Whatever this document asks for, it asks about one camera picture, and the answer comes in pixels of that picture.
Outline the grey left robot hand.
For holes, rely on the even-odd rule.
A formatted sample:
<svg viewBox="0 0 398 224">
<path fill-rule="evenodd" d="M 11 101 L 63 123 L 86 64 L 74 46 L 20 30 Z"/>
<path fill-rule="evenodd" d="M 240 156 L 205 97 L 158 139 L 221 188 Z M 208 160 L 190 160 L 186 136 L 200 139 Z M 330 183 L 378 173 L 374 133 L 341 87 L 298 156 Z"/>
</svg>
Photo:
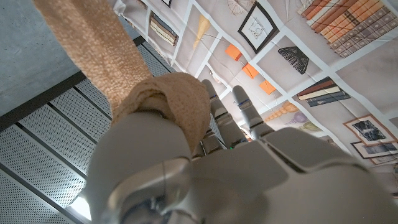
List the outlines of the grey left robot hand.
<svg viewBox="0 0 398 224">
<path fill-rule="evenodd" d="M 397 222 L 392 197 L 357 159 L 303 131 L 274 131 L 236 86 L 247 141 L 205 86 L 221 139 L 208 131 L 189 149 L 176 124 L 145 106 L 99 140 L 85 188 L 93 223 Z"/>
</svg>

